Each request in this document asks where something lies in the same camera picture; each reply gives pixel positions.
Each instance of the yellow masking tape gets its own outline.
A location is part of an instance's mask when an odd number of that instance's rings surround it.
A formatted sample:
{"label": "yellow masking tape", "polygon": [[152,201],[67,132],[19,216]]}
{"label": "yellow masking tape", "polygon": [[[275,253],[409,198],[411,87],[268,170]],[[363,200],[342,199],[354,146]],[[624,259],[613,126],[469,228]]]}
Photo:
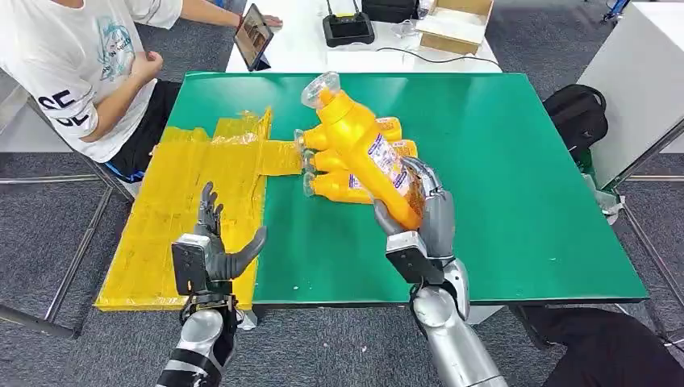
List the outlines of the yellow masking tape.
{"label": "yellow masking tape", "polygon": [[[263,218],[262,170],[294,171],[296,164],[294,145],[266,141],[270,125],[267,109],[261,118],[243,114],[240,119],[220,119],[211,140],[202,128],[166,128],[95,302],[97,308],[177,310],[184,304],[186,298],[176,292],[171,243],[192,232],[207,181],[214,182],[223,203],[221,236],[226,251],[237,252],[252,239]],[[279,157],[285,166],[277,166]],[[264,159],[276,161],[271,165]],[[257,260],[233,281],[241,309],[252,306],[256,275]]]}
{"label": "yellow masking tape", "polygon": [[266,176],[299,175],[302,173],[302,154],[294,146],[294,141],[264,142],[260,173]]}

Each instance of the white t-shirt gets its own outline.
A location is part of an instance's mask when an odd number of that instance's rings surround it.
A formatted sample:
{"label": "white t-shirt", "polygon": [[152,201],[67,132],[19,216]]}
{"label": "white t-shirt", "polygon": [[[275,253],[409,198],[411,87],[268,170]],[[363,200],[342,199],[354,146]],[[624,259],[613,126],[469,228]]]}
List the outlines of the white t-shirt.
{"label": "white t-shirt", "polygon": [[182,0],[83,0],[74,9],[53,0],[0,0],[0,67],[38,101],[75,150],[103,163],[133,134],[156,80],[101,139],[80,138],[98,125],[95,110],[131,72],[143,51],[133,23],[171,28]]}

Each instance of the black backpack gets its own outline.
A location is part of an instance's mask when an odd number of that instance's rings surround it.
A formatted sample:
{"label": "black backpack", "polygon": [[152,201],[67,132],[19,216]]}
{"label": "black backpack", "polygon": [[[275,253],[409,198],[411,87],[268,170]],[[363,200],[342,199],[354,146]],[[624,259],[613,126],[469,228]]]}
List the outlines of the black backpack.
{"label": "black backpack", "polygon": [[567,85],[544,101],[544,108],[575,161],[608,133],[606,99],[585,85]]}

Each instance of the yellow plastic bottle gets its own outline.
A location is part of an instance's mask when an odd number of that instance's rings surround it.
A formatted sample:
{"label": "yellow plastic bottle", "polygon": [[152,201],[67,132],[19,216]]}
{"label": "yellow plastic bottle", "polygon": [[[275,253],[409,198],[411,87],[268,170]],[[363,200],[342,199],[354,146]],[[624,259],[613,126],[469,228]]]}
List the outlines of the yellow plastic bottle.
{"label": "yellow plastic bottle", "polygon": [[334,202],[370,204],[370,196],[349,171],[333,171],[322,175],[304,173],[304,194],[320,195]]}
{"label": "yellow plastic bottle", "polygon": [[[384,135],[388,141],[402,139],[402,124],[399,122],[398,118],[381,117],[379,119],[375,119],[375,121],[380,126],[382,135]],[[313,129],[309,129],[308,131],[295,129],[294,143],[297,144],[297,148],[300,152],[303,152],[304,149],[325,151],[330,148],[330,144],[327,141],[327,135],[325,134],[325,129],[323,129],[322,123],[316,125]]]}
{"label": "yellow plastic bottle", "polygon": [[314,79],[302,91],[302,103],[316,109],[331,148],[370,195],[406,229],[418,229],[424,202],[420,181],[380,133],[375,114],[340,88],[334,72]]}
{"label": "yellow plastic bottle", "polygon": [[[409,139],[390,142],[392,148],[400,156],[418,157],[418,148]],[[304,169],[308,172],[331,172],[336,170],[347,170],[347,165],[342,161],[335,149],[328,149],[322,152],[304,151]]]}

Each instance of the black router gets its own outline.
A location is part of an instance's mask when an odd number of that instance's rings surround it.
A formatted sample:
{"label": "black router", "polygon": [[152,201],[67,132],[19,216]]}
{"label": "black router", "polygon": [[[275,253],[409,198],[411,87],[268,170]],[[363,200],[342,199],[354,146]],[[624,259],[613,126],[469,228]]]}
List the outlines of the black router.
{"label": "black router", "polygon": [[354,15],[337,16],[332,13],[330,0],[327,1],[328,16],[323,19],[323,32],[325,44],[328,47],[337,47],[345,44],[361,42],[371,44],[375,40],[373,24],[368,15],[359,11],[357,0],[354,1]]}

